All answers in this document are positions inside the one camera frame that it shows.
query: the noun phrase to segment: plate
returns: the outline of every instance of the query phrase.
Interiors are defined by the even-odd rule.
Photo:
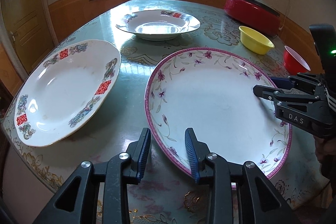
[[[18,95],[14,122],[20,140],[47,146],[81,128],[114,85],[120,59],[111,43],[92,39],[43,60]]]
[[[155,140],[191,175],[184,132],[192,127],[211,152],[238,164],[251,160],[271,178],[289,152],[291,125],[275,118],[273,102],[253,94],[255,85],[275,87],[260,68],[230,52],[191,48],[169,55],[145,93]]]
[[[162,41],[200,27],[197,18],[170,10],[144,10],[125,15],[115,26],[146,40]]]

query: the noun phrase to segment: red bowl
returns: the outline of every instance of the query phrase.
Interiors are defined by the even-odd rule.
[[[310,71],[307,62],[295,52],[295,50],[288,46],[285,46],[285,51],[283,53],[283,65],[290,75]]]

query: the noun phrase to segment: door frame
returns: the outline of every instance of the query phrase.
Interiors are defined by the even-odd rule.
[[[55,46],[58,45],[58,39],[54,30],[53,22],[50,17],[49,7],[48,7],[48,1],[42,0],[42,7],[44,11],[44,16],[47,21],[48,29],[51,34],[53,43]],[[15,49],[13,48],[13,45],[11,43],[11,39],[8,36],[5,23],[2,17],[2,11],[1,11],[1,2],[0,2],[0,43],[2,42],[5,51],[7,52],[9,59],[11,60],[14,68],[16,69],[19,76],[22,78],[22,80],[26,80],[28,78],[28,73],[26,69],[23,67],[19,57],[16,54]]]

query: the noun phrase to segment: plate rim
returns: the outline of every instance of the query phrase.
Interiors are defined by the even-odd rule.
[[[193,48],[187,48],[187,49],[183,49],[183,50],[179,50],[177,52],[174,52],[170,55],[168,55],[166,58],[162,59],[155,67],[155,69],[153,70],[151,76],[148,79],[147,85],[146,85],[146,90],[145,90],[145,96],[144,96],[144,105],[145,105],[145,112],[146,112],[146,118],[147,118],[147,122],[149,124],[150,130],[152,132],[152,135],[154,137],[154,139],[156,140],[157,144],[159,145],[159,147],[161,148],[161,150],[165,153],[165,155],[169,158],[169,160],[176,165],[180,170],[182,170],[184,173],[186,173],[187,175],[191,176],[191,172],[189,169],[187,169],[183,164],[181,164],[174,156],[173,154],[167,149],[167,147],[163,144],[163,142],[161,141],[158,133],[155,130],[154,124],[152,122],[152,120],[150,119],[150,109],[149,109],[149,96],[150,96],[150,89],[151,89],[151,85],[152,82],[154,80],[154,77],[156,75],[156,73],[159,71],[159,69],[162,67],[163,64],[165,64],[168,60],[170,60],[171,58],[175,57],[178,54],[184,53],[184,52],[189,52],[189,51],[195,51],[195,50],[206,50],[206,51],[215,51],[215,52],[220,52],[220,53],[224,53],[224,54],[229,54],[232,55],[236,58],[239,58],[240,60],[243,60],[244,62],[248,63],[249,65],[253,66],[255,69],[257,69],[263,76],[265,76],[271,83],[272,85],[276,88],[277,86],[274,84],[274,82],[271,80],[271,78],[269,78],[268,75],[266,75],[263,70],[261,70],[261,68],[259,68],[257,65],[253,64],[252,62],[250,62],[248,59],[245,59],[239,55],[236,55],[232,52],[228,52],[228,51],[224,51],[221,49],[217,49],[217,48],[210,48],[210,47],[193,47]],[[277,167],[271,172],[269,173],[266,177],[268,179],[272,178],[279,170],[280,168],[283,166],[283,164],[285,163],[290,147],[292,144],[292,125],[289,123],[289,133],[288,133],[288,143],[287,143],[287,147],[286,147],[286,151],[280,161],[280,163],[277,165]]]
[[[125,26],[120,26],[118,23],[115,24],[115,26],[121,30],[121,31],[124,31],[124,32],[128,32],[128,33],[133,33],[135,35],[179,35],[179,34],[183,34],[183,33],[188,33],[188,32],[192,32],[192,31],[196,31],[198,30],[200,27],[201,27],[201,22],[199,21],[199,19],[193,15],[190,15],[190,14],[186,14],[184,12],[179,12],[179,11],[173,11],[173,10],[166,10],[166,9],[149,9],[149,10],[141,10],[141,11],[136,11],[136,12],[132,12],[132,13],[129,13],[129,14],[126,14],[126,15],[130,15],[130,14],[136,14],[136,13],[139,13],[139,12],[145,12],[145,11],[167,11],[167,12],[174,12],[174,13],[179,13],[179,14],[183,14],[183,15],[186,15],[186,16],[192,16],[193,18],[195,18],[198,22],[199,22],[199,26],[198,28],[196,28],[195,30],[191,30],[191,31],[184,31],[184,32],[179,32],[179,33],[156,33],[156,34],[153,34],[153,33],[139,33],[139,32],[131,32],[131,31],[126,31],[126,30],[123,30],[121,28],[125,27]]]
[[[106,42],[106,43],[110,44],[112,47],[114,47],[114,48],[117,50],[117,52],[119,53],[119,60],[120,60],[120,61],[118,62],[118,63],[119,63],[119,65],[118,65],[118,71],[115,72],[115,81],[113,82],[113,84],[112,84],[110,90],[108,90],[108,92],[105,94],[105,96],[102,97],[101,100],[99,100],[99,101],[100,101],[100,104],[97,104],[97,108],[87,115],[87,119],[84,120],[84,121],[79,125],[78,128],[75,128],[75,129],[71,128],[71,130],[69,130],[69,133],[68,133],[67,135],[65,135],[65,136],[59,138],[58,140],[54,141],[53,143],[49,143],[49,144],[47,144],[47,145],[38,145],[38,146],[37,146],[37,145],[27,144],[27,143],[25,142],[26,140],[23,138],[23,135],[20,134],[20,131],[19,131],[19,129],[18,129],[18,125],[15,123],[15,119],[16,119],[16,117],[17,117],[17,114],[16,114],[17,104],[18,104],[18,102],[19,102],[19,98],[20,98],[20,96],[21,96],[21,93],[23,93],[22,91],[23,91],[23,89],[24,89],[24,87],[25,87],[27,81],[29,80],[29,78],[31,77],[31,75],[35,72],[35,70],[37,70],[37,69],[38,69],[38,68],[39,68],[39,67],[40,67],[40,66],[41,66],[47,59],[49,59],[51,56],[54,56],[54,55],[56,55],[56,54],[59,54],[59,53],[60,53],[61,51],[63,51],[65,48],[69,48],[69,47],[71,47],[71,46],[73,46],[73,45],[77,45],[77,44],[85,43],[85,42],[88,42],[88,41],[91,41],[94,45],[95,45],[94,42],[97,42],[97,41],[99,41],[99,42]],[[82,40],[82,41],[75,42],[75,43],[73,43],[73,44],[67,45],[66,47],[60,48],[57,52],[53,52],[53,50],[52,50],[49,54],[47,54],[47,56],[46,56],[46,57],[39,63],[39,65],[38,65],[38,66],[31,72],[31,74],[28,76],[28,78],[27,78],[27,79],[25,80],[25,82],[22,84],[20,91],[17,92],[17,97],[16,97],[17,100],[16,100],[16,103],[15,103],[15,109],[14,109],[14,126],[15,126],[15,129],[16,129],[16,131],[17,131],[17,135],[18,135],[19,139],[20,139],[25,145],[32,146],[32,147],[47,147],[47,146],[53,145],[53,144],[58,143],[59,141],[65,139],[65,138],[69,137],[70,135],[72,135],[73,133],[75,133],[76,131],[78,131],[80,128],[82,128],[82,127],[83,127],[83,126],[84,126],[84,125],[85,125],[85,124],[86,124],[86,123],[93,117],[93,115],[95,115],[95,113],[100,109],[100,107],[101,107],[101,105],[103,104],[103,102],[105,101],[106,97],[108,96],[108,94],[110,93],[110,91],[112,90],[112,88],[114,87],[114,85],[115,85],[115,83],[116,83],[116,81],[117,81],[117,78],[118,78],[118,76],[119,76],[119,71],[120,71],[120,66],[121,66],[121,54],[120,54],[120,51],[117,49],[117,47],[115,47],[111,42],[108,42],[107,40],[101,40],[101,39],[86,39],[86,40]]]

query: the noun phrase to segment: pink-rimmed plate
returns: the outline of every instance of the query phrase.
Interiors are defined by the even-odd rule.
[[[275,118],[273,102],[253,94],[275,87],[251,62],[214,48],[190,48],[163,59],[145,92],[152,134],[163,152],[191,175],[184,132],[227,161],[255,162],[268,178],[281,168],[292,140],[291,125]]]

